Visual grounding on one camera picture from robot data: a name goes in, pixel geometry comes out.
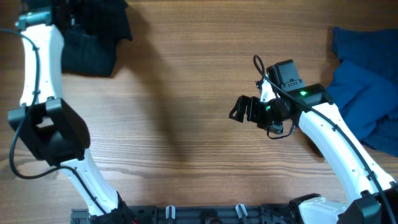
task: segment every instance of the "wooden table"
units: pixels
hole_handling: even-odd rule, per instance
[[[0,27],[13,27],[17,2],[0,2]],[[258,205],[313,192],[344,202],[329,164],[299,129],[270,140],[228,113],[240,95],[258,96],[254,54],[266,66],[292,58],[307,85],[327,86],[339,64],[332,28],[397,27],[397,10],[379,1],[129,1],[134,41],[119,45],[114,77],[65,73],[65,100],[129,205]],[[7,112],[22,94],[24,53],[16,37],[1,34],[0,44],[0,223],[68,223],[70,209],[86,205],[61,173],[21,180],[10,171]],[[369,152],[398,178],[397,158]],[[16,163],[24,174],[47,169],[21,143]]]

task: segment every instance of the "black cable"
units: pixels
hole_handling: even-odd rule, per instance
[[[276,139],[282,139],[282,138],[286,138],[289,137],[291,134],[293,134],[294,129],[295,129],[296,125],[292,124],[292,126],[290,127],[290,131],[288,134],[284,135],[284,136],[278,136],[278,137],[271,137],[269,136],[269,132],[271,131],[270,127],[267,128],[267,136],[272,139],[272,140],[276,140]]]
[[[15,135],[14,138],[12,139],[12,143],[11,143],[11,147],[10,147],[10,152],[9,152],[9,163],[10,163],[10,167],[12,172],[19,178],[21,179],[25,179],[25,180],[32,180],[32,179],[38,179],[41,177],[44,177],[45,175],[51,174],[52,172],[55,172],[57,170],[60,169],[68,169],[70,171],[72,171],[72,173],[77,177],[77,179],[79,180],[81,186],[83,186],[83,188],[86,190],[88,196],[90,196],[90,199],[95,203],[95,205],[101,210],[101,212],[103,212],[104,214],[106,214],[105,210],[101,207],[101,205],[97,202],[96,197],[93,196],[93,194],[88,190],[86,184],[84,183],[84,181],[81,179],[81,177],[79,176],[78,172],[76,172],[75,169],[68,167],[68,166],[58,166],[55,168],[52,168],[50,170],[47,170],[45,172],[43,172],[42,174],[38,174],[38,175],[33,175],[33,176],[26,176],[21,174],[16,166],[15,166],[15,162],[14,162],[14,152],[15,152],[15,148],[16,148],[16,144],[17,144],[17,140],[19,137],[19,133],[21,132],[21,129],[23,127],[23,125],[25,125],[25,123],[27,122],[27,120],[30,117],[30,114],[32,113],[32,110],[34,108],[35,102],[37,101],[37,97],[40,93],[39,90],[39,81],[40,81],[40,57],[39,57],[39,48],[35,45],[35,43],[28,38],[27,36],[25,36],[24,34],[21,34],[19,32],[16,32],[14,30],[9,30],[9,29],[0,29],[0,32],[5,32],[8,34],[14,34],[17,35],[27,41],[29,41],[30,44],[32,44],[33,46],[33,50],[35,52],[35,57],[36,57],[36,77],[35,77],[35,88],[33,91],[33,100],[32,103],[30,104],[29,109],[27,110],[24,118],[22,119],[22,121],[19,123],[18,128],[15,131]]]
[[[260,67],[257,64],[257,60],[260,62],[262,70],[260,69]],[[278,93],[280,93],[281,95],[283,95],[284,97],[292,100],[293,102],[297,103],[298,105],[302,106],[303,108],[305,108],[307,111],[312,111],[315,114],[317,114],[318,116],[320,116],[321,118],[323,118],[325,121],[327,121],[328,123],[330,123],[334,130],[337,130],[342,137],[347,141],[347,143],[351,146],[351,148],[353,149],[353,151],[355,152],[355,154],[358,156],[359,160],[362,162],[363,166],[365,167],[366,171],[369,173],[370,178],[373,180],[374,185],[376,186],[376,188],[379,191],[379,194],[382,198],[382,201],[384,202],[384,206],[386,207],[386,210],[390,216],[391,219],[391,223],[392,224],[396,224],[396,219],[395,216],[392,212],[392,208],[390,206],[390,203],[387,200],[387,197],[383,191],[383,189],[380,186],[379,181],[377,180],[377,177],[375,176],[374,172],[371,170],[371,168],[369,167],[368,163],[365,161],[364,157],[362,156],[362,154],[358,151],[358,149],[356,148],[356,146],[354,145],[354,143],[351,141],[351,139],[344,133],[343,130],[341,130],[341,128],[335,124],[332,120],[330,120],[328,117],[326,117],[325,115],[323,115],[321,112],[317,111],[316,109],[313,109],[311,106],[307,105],[304,102],[301,102],[299,100],[297,100],[296,98],[294,98],[293,96],[290,96],[288,93],[286,93],[284,90],[282,90],[281,88],[279,88],[275,83],[271,82],[271,80],[266,76],[265,70],[264,70],[264,64],[261,60],[261,58],[258,55],[253,56],[253,62],[254,65],[256,66],[257,70],[259,71],[259,73],[261,74],[261,76],[267,80],[277,91]]]

